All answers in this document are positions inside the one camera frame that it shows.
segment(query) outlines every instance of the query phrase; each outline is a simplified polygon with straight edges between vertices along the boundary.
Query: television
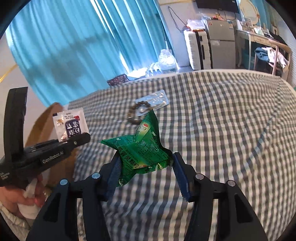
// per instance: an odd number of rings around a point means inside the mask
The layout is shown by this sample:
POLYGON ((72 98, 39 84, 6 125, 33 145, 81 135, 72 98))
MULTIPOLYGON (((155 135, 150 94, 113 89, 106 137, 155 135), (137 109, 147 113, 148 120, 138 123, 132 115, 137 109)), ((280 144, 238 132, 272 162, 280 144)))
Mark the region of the television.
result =
POLYGON ((195 0, 198 8, 210 8, 239 13, 236 0, 195 0))

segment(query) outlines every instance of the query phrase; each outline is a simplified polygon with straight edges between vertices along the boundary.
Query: black cable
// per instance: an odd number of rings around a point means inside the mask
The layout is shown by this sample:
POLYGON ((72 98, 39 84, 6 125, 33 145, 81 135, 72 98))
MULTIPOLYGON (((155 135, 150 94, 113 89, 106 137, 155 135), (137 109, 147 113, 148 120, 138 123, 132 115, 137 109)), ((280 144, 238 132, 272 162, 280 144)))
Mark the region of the black cable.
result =
POLYGON ((225 15, 225 21, 227 21, 226 13, 225 13, 225 11, 223 11, 223 12, 224 12, 224 15, 225 15))
POLYGON ((168 10, 169 10, 169 12, 170 12, 170 16, 172 17, 172 19, 173 19, 173 21, 174 21, 174 23, 175 23, 176 28, 180 31, 180 33, 183 33, 183 31, 179 29, 179 27, 178 27, 178 25, 177 25, 175 19, 173 18, 173 15, 172 15, 171 10, 172 10, 173 13, 177 16, 178 19, 180 19, 179 16, 175 13, 175 11, 174 11, 171 7, 168 7, 168 10))

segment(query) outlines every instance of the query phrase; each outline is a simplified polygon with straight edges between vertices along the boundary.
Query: wooden chair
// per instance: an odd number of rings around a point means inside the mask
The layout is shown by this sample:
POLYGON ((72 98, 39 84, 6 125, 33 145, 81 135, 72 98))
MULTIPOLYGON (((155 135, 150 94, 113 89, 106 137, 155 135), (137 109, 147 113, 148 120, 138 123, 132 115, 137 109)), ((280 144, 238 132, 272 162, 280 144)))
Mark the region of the wooden chair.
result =
MULTIPOLYGON (((292 50, 288 45, 282 44, 280 42, 277 42, 273 39, 269 39, 269 42, 273 45, 276 45, 276 59, 274 64, 269 63, 269 65, 271 67, 273 67, 272 69, 272 75, 276 74, 276 70, 280 70, 279 68, 276 67, 277 65, 277 56, 278 56, 278 52, 279 52, 279 48, 283 49, 286 53, 289 54, 288 56, 288 64, 286 65, 286 67, 283 69, 283 75, 282 75, 282 79, 287 80, 288 79, 288 74, 289 74, 289 66, 291 63, 291 55, 292 55, 292 50)), ((256 64, 257 64, 257 55, 255 54, 255 62, 254 62, 254 70, 256 68, 256 64)))

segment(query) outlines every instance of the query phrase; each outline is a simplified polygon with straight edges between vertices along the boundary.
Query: mirror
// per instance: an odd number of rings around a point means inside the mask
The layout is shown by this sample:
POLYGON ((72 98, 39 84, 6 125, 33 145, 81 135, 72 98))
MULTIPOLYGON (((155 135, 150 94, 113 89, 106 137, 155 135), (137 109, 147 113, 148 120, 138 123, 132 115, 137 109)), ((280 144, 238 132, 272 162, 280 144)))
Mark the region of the mirror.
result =
POLYGON ((250 18, 253 25, 256 25, 258 23, 258 15, 259 12, 257 8, 253 5, 253 3, 249 0, 241 0, 241 3, 239 5, 240 10, 242 11, 243 15, 246 18, 250 18))

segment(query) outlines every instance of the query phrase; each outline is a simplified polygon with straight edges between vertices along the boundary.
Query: person's hand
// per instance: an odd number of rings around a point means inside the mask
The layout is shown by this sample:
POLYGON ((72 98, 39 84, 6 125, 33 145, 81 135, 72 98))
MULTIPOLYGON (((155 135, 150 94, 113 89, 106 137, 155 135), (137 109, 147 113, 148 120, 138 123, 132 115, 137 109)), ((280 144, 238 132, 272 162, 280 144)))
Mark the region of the person's hand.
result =
POLYGON ((44 186, 42 184, 42 175, 37 177, 37 184, 35 189, 35 198, 25 198, 23 196, 23 190, 13 187, 0 187, 0 202, 4 207, 12 214, 16 215, 19 218, 24 218, 18 209, 18 203, 24 204, 26 206, 33 206, 36 204, 39 207, 42 207, 45 203, 45 195, 43 193, 44 186))

